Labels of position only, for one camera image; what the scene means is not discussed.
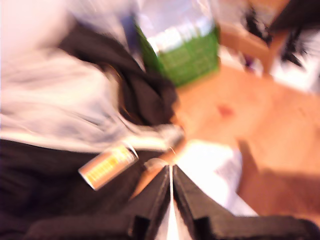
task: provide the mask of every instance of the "white paper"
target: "white paper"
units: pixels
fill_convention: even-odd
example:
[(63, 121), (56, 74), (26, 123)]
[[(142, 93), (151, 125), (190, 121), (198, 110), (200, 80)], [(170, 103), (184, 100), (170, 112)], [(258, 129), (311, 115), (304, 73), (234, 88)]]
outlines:
[[(176, 159), (179, 168), (211, 199), (236, 216), (257, 216), (237, 194), (242, 174), (242, 155), (229, 146), (192, 140)], [(159, 227), (156, 240), (192, 240), (173, 196), (170, 166), (171, 201)]]

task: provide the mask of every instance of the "black plastic object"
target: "black plastic object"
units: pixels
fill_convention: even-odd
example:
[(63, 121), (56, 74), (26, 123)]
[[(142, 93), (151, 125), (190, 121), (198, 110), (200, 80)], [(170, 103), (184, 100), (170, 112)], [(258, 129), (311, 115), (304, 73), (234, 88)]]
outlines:
[(173, 167), (174, 198), (194, 240), (319, 240), (318, 227), (291, 216), (234, 216)]

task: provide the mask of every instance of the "black cloth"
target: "black cloth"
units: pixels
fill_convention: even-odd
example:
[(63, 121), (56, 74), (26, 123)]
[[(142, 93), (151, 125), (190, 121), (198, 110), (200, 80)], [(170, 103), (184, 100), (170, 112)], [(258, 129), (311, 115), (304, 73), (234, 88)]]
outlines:
[[(156, 200), (151, 194), (143, 204), (134, 198), (136, 203), (126, 205), (143, 163), (161, 152), (137, 154), (139, 161), (95, 191), (78, 169), (96, 154), (0, 140), (0, 240), (133, 239), (129, 229), (137, 224), (135, 214), (148, 217), (142, 206), (148, 198), (152, 204)], [(160, 188), (154, 186), (155, 196)]]
[(174, 199), (194, 240), (319, 240), (318, 227), (291, 216), (234, 216), (173, 166)]
[(303, 29), (319, 29), (319, 0), (290, 0), (269, 27), (270, 32)]
[(177, 100), (173, 83), (159, 74), (144, 72), (119, 42), (77, 24), (59, 48), (102, 69), (112, 66), (117, 70), (125, 108), (120, 113), (127, 120), (147, 126), (170, 123), (172, 104)]

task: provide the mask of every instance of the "black jacket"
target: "black jacket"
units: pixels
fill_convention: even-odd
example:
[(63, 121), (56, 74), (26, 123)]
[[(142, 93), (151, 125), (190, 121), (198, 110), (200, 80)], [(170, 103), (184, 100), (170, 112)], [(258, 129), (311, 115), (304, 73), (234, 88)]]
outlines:
[(77, 24), (59, 48), (102, 69), (117, 70), (125, 107), (120, 113), (129, 121), (147, 126), (170, 123), (175, 86), (159, 74), (144, 72), (119, 42)]

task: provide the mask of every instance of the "red stain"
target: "red stain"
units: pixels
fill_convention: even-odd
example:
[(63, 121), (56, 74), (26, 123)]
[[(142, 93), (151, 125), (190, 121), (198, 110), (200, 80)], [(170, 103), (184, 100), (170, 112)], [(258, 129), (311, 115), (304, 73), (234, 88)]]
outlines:
[(230, 107), (225, 105), (219, 105), (217, 109), (223, 118), (231, 117), (235, 114)]

